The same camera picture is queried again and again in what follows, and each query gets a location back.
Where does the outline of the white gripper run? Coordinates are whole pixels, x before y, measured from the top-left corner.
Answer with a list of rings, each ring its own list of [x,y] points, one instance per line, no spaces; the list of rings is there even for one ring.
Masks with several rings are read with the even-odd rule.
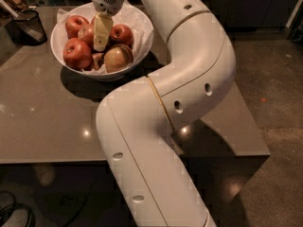
[[[116,15],[122,8],[124,0],[92,0],[96,11],[108,15]],[[94,49],[103,51],[109,41],[114,24],[111,16],[98,14],[94,19]]]

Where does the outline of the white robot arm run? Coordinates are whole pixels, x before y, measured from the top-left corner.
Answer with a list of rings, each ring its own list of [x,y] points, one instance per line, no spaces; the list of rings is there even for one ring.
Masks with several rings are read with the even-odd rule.
[[[170,62],[102,99],[98,139],[137,227],[216,227],[170,137],[224,99],[235,52],[200,0],[141,1]]]

